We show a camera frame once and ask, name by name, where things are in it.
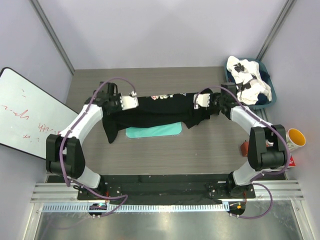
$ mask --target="yellow cup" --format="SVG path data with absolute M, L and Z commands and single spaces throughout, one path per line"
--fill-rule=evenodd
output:
M 298 129 L 290 128 L 286 132 L 286 144 L 292 152 L 306 145 L 306 138 Z

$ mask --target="white wall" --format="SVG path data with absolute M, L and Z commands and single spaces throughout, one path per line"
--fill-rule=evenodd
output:
M 297 128 L 306 146 L 293 152 L 297 164 L 290 170 L 299 181 L 320 226 L 320 1 L 299 0 L 268 50 L 265 63 L 277 94 L 267 110 L 273 123 Z
M 67 99 L 72 76 L 29 1 L 1 1 L 0 56 L 0 69 L 11 67 L 59 100 Z M 1 239 L 23 238 L 29 201 L 45 172 L 44 160 L 0 145 Z
M 75 69 L 256 57 L 285 0 L 39 0 Z

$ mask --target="teal cloth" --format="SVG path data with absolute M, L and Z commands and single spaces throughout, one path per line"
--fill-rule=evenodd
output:
M 129 127 L 125 129 L 125 135 L 130 139 L 172 136 L 182 132 L 181 122 L 172 124 L 154 126 L 149 128 Z

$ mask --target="blue basket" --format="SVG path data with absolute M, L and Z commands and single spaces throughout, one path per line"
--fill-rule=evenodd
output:
M 268 71 L 267 71 L 267 68 L 266 66 L 259 60 L 256 60 L 254 58 L 239 58 L 239 60 L 244 60 L 244 59 L 247 59 L 248 61 L 255 61 L 259 64 L 259 71 L 264 71 L 266 72 L 267 74 Z M 227 70 L 227 62 L 225 63 L 224 65 L 224 73 L 225 73 L 225 78 L 227 81 L 231 82 L 231 83 L 235 83 L 235 79 L 234 77 L 231 75 L 231 72 L 229 72 Z M 266 104 L 263 104 L 263 105 L 248 105 L 248 107 L 252 110 L 257 110 L 257 109 L 264 109 L 264 108 L 267 108 L 267 107 L 271 107 L 273 104 L 275 104 L 275 102 L 277 101 L 277 95 L 275 93 L 275 89 L 274 89 L 274 86 L 272 85 L 272 82 L 271 82 L 271 79 L 270 77 L 268 77 L 267 79 L 265 79 L 265 83 L 268 84 L 271 88 L 271 95 L 272 95 L 272 100 L 271 101 L 268 101 Z

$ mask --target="whiteboard frame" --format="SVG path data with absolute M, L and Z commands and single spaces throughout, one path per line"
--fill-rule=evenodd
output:
M 26 81 L 28 81 L 29 83 L 31 83 L 32 85 L 34 85 L 35 87 L 37 87 L 39 90 L 43 91 L 44 93 L 46 93 L 47 95 L 49 95 L 50 97 L 52 97 L 53 99 L 55 99 L 56 101 L 58 101 L 59 103 L 63 104 L 63 105 L 66 106 L 68 109 L 70 109 L 71 111 L 75 112 L 77 115 L 79 114 L 78 112 L 76 112 L 75 110 L 71 109 L 71 108 L 68 107 L 66 104 L 64 104 L 62 101 L 56 99 L 56 98 L 55 98 L 54 96 L 52 96 L 50 93 L 46 92 L 46 91 L 43 90 L 41 87 L 35 85 L 32 81 L 30 81 L 29 79 L 27 79 L 26 77 L 22 76 L 20 73 L 18 73 L 17 71 L 13 70 L 12 68 L 10 68 L 10 67 L 8 67 L 8 66 L 2 68 L 2 70 L 1 70 L 1 72 L 0 72 L 0 78 L 1 78 L 1 76 L 2 76 L 2 74 L 3 74 L 3 72 L 4 72 L 6 69 L 11 70 L 11 71 L 15 72 L 16 74 L 20 75 L 22 78 L 24 78 Z M 28 154 L 28 155 L 31 155 L 31 156 L 34 156 L 34 157 L 36 157 L 36 158 L 38 158 L 38 159 L 46 160 L 45 158 L 42 158 L 42 157 L 40 157 L 40 156 L 31 154 L 31 153 L 29 153 L 29 152 L 20 150 L 20 149 L 18 149 L 18 148 L 15 148 L 15 147 L 12 147 L 12 146 L 9 146 L 9 145 L 6 145 L 6 144 L 1 143 L 1 142 L 0 142 L 0 145 L 5 146 L 5 147 L 10 148 L 10 149 L 17 150 L 17 151 L 19 151 L 19 152 L 22 152 L 22 153 L 25 153 L 25 154 Z

